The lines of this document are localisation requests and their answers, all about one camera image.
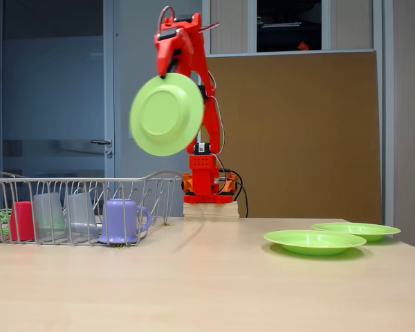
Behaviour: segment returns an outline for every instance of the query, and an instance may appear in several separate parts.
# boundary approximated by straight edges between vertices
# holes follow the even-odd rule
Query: table
[[[263,239],[323,219],[186,221],[138,246],[0,245],[0,331],[415,331],[415,248]]]

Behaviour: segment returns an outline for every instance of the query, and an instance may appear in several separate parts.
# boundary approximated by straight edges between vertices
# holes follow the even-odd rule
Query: red cup
[[[12,241],[17,241],[17,225],[19,226],[20,241],[34,239],[33,213],[30,209],[30,202],[16,202],[11,209],[10,235]]]

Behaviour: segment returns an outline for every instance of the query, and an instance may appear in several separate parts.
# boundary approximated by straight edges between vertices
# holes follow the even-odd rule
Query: purple mug
[[[151,212],[144,206],[142,208],[143,215],[146,216],[146,224],[140,228],[140,232],[136,228],[137,212],[141,209],[140,205],[130,199],[124,200],[124,215],[126,216],[126,236],[127,242],[137,242],[137,235],[146,231],[151,225]],[[108,236],[106,236],[106,217],[108,220]],[[104,243],[125,243],[125,227],[123,226],[123,200],[110,199],[106,201],[103,208],[103,226],[102,235],[98,238],[99,242]]]

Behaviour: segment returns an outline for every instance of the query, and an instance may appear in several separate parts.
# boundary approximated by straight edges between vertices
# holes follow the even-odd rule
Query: green plate
[[[367,242],[382,240],[385,235],[401,232],[398,228],[372,223],[317,223],[313,229],[357,235]]]
[[[286,250],[303,255],[330,256],[362,246],[366,240],[350,234],[317,230],[279,230],[266,233],[264,238],[279,243]]]
[[[138,146],[148,154],[170,156],[186,148],[203,120],[203,97],[190,78],[156,76],[137,93],[129,126]]]

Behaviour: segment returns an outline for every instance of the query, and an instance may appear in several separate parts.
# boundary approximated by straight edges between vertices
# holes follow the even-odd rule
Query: door handle
[[[98,144],[98,145],[107,145],[108,147],[112,147],[111,140],[92,140],[91,143]]]

